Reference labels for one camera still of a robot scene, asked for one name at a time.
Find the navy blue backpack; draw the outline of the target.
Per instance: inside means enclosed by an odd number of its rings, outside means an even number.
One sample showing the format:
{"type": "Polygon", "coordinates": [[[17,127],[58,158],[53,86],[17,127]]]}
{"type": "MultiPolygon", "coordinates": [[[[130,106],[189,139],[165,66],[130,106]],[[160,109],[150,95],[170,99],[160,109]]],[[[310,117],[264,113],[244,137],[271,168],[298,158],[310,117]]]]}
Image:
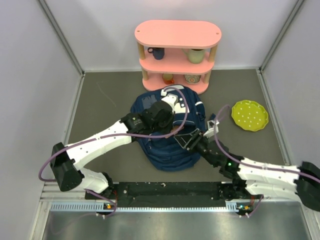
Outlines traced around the navy blue backpack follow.
{"type": "MultiPolygon", "coordinates": [[[[187,134],[196,128],[205,132],[207,130],[205,106],[198,94],[191,88],[180,84],[175,84],[173,87],[183,93],[186,104],[175,89],[171,88],[166,91],[157,89],[139,95],[131,106],[130,112],[141,113],[167,94],[173,94],[179,97],[174,107],[175,115],[172,123],[174,127],[181,125],[185,116],[186,105],[188,106],[186,122],[178,133],[187,134]]],[[[160,171],[176,172],[191,168],[201,157],[197,152],[189,152],[183,149],[173,136],[169,138],[139,138],[137,142],[151,164],[160,171]]]]}

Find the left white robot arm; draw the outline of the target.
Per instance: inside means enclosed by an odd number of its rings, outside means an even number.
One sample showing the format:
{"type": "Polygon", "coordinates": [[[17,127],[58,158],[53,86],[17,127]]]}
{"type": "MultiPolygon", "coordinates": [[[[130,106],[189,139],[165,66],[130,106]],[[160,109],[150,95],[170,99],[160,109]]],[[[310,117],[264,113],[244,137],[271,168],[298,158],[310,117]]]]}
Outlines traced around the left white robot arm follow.
{"type": "Polygon", "coordinates": [[[93,135],[92,141],[84,145],[75,143],[62,151],[65,146],[61,142],[55,144],[49,165],[60,191],[67,192],[80,186],[102,198],[109,198],[114,191],[112,179],[106,173],[86,169],[85,165],[117,147],[136,141],[135,135],[168,134],[172,129],[176,103],[164,97],[142,112],[128,113],[109,128],[93,135]]]}

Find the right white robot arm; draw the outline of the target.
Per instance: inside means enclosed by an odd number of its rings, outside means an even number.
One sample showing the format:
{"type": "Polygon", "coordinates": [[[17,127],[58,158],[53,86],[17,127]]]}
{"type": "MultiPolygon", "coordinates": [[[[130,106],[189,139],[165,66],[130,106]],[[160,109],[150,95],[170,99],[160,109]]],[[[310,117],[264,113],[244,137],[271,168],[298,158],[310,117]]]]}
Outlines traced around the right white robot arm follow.
{"type": "Polygon", "coordinates": [[[248,196],[285,198],[311,210],[320,210],[320,169],[311,162],[286,166],[251,160],[230,153],[217,138],[210,140],[199,129],[174,138],[183,149],[200,154],[232,181],[223,183],[219,189],[226,200],[248,196]]]}

